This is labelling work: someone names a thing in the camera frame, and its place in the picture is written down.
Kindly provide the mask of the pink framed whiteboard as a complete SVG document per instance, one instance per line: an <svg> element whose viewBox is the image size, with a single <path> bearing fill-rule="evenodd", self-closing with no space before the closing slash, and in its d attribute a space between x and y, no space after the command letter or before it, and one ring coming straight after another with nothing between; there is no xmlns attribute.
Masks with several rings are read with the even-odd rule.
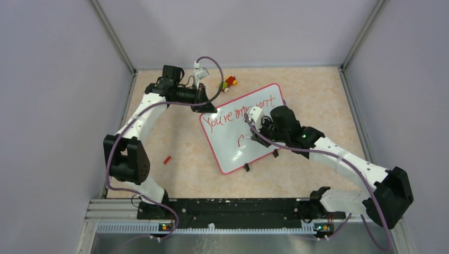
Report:
<svg viewBox="0 0 449 254"><path fill-rule="evenodd" d="M272 83L218 106L217 113L200 115L199 121L205 137L223 174L273 154L277 147L266 148L255 141L241 138L252 136L244 113L251 106L257 106L263 109L265 115L269 115L273 108L284 104L279 84Z"/></svg>

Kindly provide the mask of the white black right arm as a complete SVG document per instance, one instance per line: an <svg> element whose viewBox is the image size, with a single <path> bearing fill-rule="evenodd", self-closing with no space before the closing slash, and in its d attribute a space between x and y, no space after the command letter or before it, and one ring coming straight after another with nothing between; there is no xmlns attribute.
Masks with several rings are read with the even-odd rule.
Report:
<svg viewBox="0 0 449 254"><path fill-rule="evenodd" d="M302 126L287 106L265 115L253 106L244 115L251 139L265 147L277 146L322 163L360 187L359 191L322 187L310 194L311 213L325 218L330 212L355 213L393 229L414 201L407 172L368 162L331 141L311 126Z"/></svg>

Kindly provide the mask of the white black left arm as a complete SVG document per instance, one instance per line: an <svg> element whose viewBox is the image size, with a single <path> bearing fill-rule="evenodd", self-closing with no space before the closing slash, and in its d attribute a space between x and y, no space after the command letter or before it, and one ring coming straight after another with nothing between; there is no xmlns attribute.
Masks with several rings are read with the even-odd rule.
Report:
<svg viewBox="0 0 449 254"><path fill-rule="evenodd" d="M131 192L150 204L150 213L158 219L169 214L170 205L163 200L165 190L149 175L150 160L143 143L156 120L170 105L187 105L198 113L217 112L206 95L205 85L200 82L208 74L206 68L195 63L193 85L187 87L181 84L184 70L165 65L157 81L146 87L128 122L116 134L107 135L103 140L107 180L114 178L126 183Z"/></svg>

